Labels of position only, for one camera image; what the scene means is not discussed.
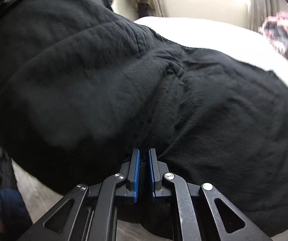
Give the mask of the black padded jacket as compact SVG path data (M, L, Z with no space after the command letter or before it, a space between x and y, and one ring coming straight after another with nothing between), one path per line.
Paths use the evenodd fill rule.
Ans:
M156 149L267 235L288 229L288 87L189 48L112 0L0 0L0 146L47 187L97 184Z

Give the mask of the grey quilted bedspread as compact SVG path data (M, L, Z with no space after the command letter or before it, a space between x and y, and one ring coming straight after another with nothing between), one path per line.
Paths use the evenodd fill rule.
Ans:
M225 22L187 17L147 16L135 23L177 44L220 51L237 61L273 71L288 87L288 60L259 33Z

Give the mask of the grey star-pattern curtain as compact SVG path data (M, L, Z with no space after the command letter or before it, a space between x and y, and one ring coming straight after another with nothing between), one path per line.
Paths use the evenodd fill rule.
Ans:
M288 12L285 0L249 0L248 29L257 32L268 16L275 16L280 11Z

